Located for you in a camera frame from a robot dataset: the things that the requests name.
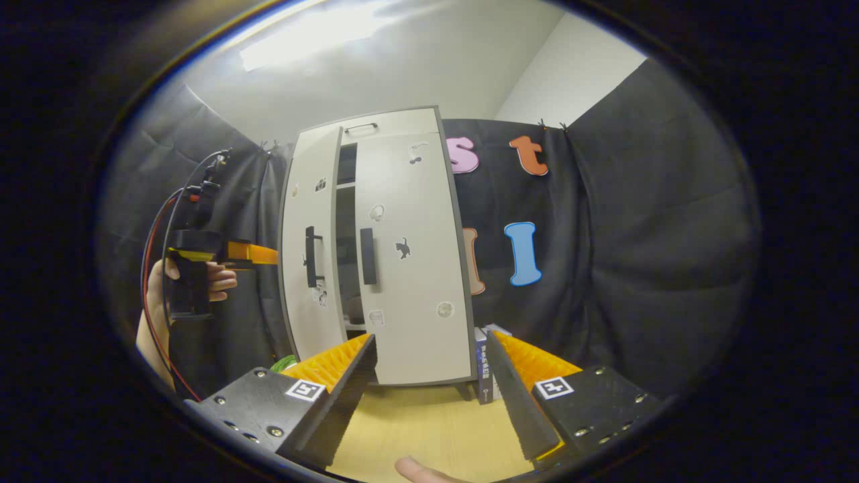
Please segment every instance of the cabinet door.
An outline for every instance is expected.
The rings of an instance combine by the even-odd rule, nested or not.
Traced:
[[[472,376],[470,294],[449,169],[438,133],[357,144],[358,275],[380,384]]]
[[[299,360],[346,341],[334,216],[342,131],[332,128],[309,145],[299,136],[302,152],[293,157],[284,187],[281,277],[289,335]],[[311,243],[308,227],[319,237]],[[308,286],[308,265],[322,277],[314,287]]]

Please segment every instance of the hand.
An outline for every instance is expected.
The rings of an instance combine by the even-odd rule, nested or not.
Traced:
[[[397,473],[411,481],[411,483],[468,483],[467,481],[451,478],[441,471],[427,468],[416,462],[411,456],[399,458],[393,467]]]
[[[161,304],[164,302],[161,298],[161,270],[164,267],[162,262],[163,260],[158,260],[149,273],[146,302],[150,312],[154,308],[161,307]],[[235,272],[227,270],[226,266],[218,265],[213,261],[206,262],[206,265],[209,266],[209,300],[212,302],[226,300],[227,292],[224,290],[231,289],[239,284]],[[180,277],[179,268],[169,258],[167,259],[167,276],[173,280],[177,280]]]

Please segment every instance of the black cat sticker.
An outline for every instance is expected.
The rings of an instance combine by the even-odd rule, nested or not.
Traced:
[[[399,255],[400,260],[411,255],[411,248],[409,248],[408,241],[405,238],[403,238],[402,243],[394,243],[393,245],[397,248],[397,251],[400,253],[400,255]]]

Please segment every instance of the black cable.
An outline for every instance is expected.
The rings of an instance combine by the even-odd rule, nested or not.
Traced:
[[[143,244],[143,257],[140,259],[140,300],[143,303],[143,315],[146,317],[146,323],[149,326],[149,336],[152,338],[152,343],[155,345],[156,350],[158,351],[158,357],[161,358],[161,361],[164,363],[164,366],[167,367],[167,370],[172,372],[170,368],[170,364],[167,364],[167,360],[164,358],[164,354],[161,353],[161,347],[158,345],[158,341],[155,340],[154,328],[152,327],[152,320],[149,317],[149,307],[146,302],[146,274],[149,273],[149,267],[146,262],[146,253],[149,251],[149,245],[152,242],[153,235],[155,231],[158,229],[158,221],[161,219],[161,214],[164,212],[164,208],[170,203],[170,200],[175,198],[176,195],[182,193],[182,190],[178,189],[173,192],[167,199],[164,200],[164,203],[161,204],[161,208],[155,213],[155,219],[152,220],[152,226],[149,227],[149,233],[146,235],[146,242]]]
[[[197,170],[200,169],[201,166],[205,166],[206,162],[209,161],[209,159],[213,156],[220,156],[229,152],[230,150],[219,150],[203,158],[203,161],[201,161],[188,176],[188,179],[185,181],[185,184],[182,185],[182,188],[178,190],[180,192],[179,197],[176,199],[176,203],[173,205],[173,211],[170,212],[170,218],[167,221],[167,228],[164,230],[164,246],[161,247],[161,263],[165,265],[165,269],[161,270],[161,299],[164,301],[164,320],[167,322],[168,330],[170,328],[170,312],[167,308],[167,248],[168,237],[170,236],[170,229],[173,227],[173,220],[174,216],[176,215],[176,209],[179,208],[179,203],[182,200],[182,197],[185,196],[185,190],[188,188],[189,185],[191,185],[191,180],[193,180],[194,175],[197,173]]]

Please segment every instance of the wooden table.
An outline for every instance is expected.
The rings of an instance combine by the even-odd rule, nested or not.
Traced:
[[[465,401],[453,386],[370,386],[328,471],[372,483],[407,481],[401,456],[455,478],[484,483],[533,471],[503,400]]]

